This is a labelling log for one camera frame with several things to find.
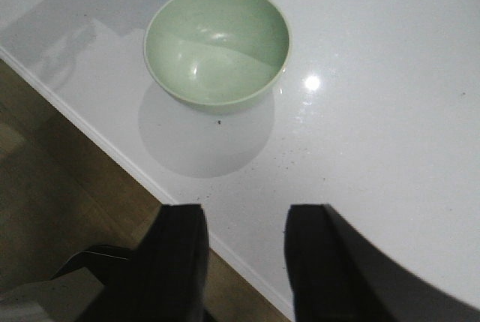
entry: white countertop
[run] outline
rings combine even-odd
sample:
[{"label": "white countertop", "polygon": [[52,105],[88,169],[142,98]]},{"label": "white countertop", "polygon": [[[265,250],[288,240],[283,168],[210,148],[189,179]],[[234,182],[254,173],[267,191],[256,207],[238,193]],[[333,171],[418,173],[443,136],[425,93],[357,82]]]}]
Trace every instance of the white countertop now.
[{"label": "white countertop", "polygon": [[480,0],[272,0],[286,70],[229,116],[149,75],[143,35],[166,1],[0,0],[0,58],[163,203],[201,203],[212,248],[288,317],[292,203],[330,203],[480,307]]}]

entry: floor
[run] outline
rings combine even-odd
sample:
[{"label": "floor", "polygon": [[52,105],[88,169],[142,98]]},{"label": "floor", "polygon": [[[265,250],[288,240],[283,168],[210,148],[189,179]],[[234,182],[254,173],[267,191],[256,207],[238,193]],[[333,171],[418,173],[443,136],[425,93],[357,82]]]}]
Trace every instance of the floor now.
[{"label": "floor", "polygon": [[[134,248],[159,208],[0,60],[0,292],[48,279],[90,245]],[[205,306],[218,322],[288,321],[214,252]]]}]

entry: ceramic bowl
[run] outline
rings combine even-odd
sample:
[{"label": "ceramic bowl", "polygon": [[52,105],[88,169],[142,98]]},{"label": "ceramic bowl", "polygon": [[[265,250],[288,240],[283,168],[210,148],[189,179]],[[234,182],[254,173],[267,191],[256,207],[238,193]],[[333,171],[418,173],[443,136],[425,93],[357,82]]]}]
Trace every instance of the ceramic bowl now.
[{"label": "ceramic bowl", "polygon": [[270,89],[289,45],[287,23],[269,0],[171,0],[148,25],[144,53],[172,96],[224,112]]}]

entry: glossy surface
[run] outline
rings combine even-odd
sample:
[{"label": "glossy surface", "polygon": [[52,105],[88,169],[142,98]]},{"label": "glossy surface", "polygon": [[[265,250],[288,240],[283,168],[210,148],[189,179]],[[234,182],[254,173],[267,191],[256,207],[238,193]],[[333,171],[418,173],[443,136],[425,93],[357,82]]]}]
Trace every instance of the glossy surface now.
[{"label": "glossy surface", "polygon": [[272,0],[286,70],[222,117],[145,67],[167,1],[0,0],[1,57],[164,203],[202,203],[215,251],[290,317],[291,203],[480,307],[480,0]]},{"label": "glossy surface", "polygon": [[265,92],[280,73],[289,35],[267,0],[172,0],[145,35],[151,75],[192,104],[238,104]]}]

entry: white surface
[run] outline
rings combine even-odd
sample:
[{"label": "white surface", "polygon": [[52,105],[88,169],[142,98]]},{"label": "white surface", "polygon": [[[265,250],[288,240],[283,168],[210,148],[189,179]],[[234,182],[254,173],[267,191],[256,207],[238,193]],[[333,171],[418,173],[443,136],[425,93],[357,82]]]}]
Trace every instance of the white surface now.
[{"label": "white surface", "polygon": [[291,203],[330,203],[480,307],[480,0],[272,0],[286,71],[222,117],[146,70],[166,1],[0,0],[0,56],[162,202],[202,203],[215,251],[287,316]]}]

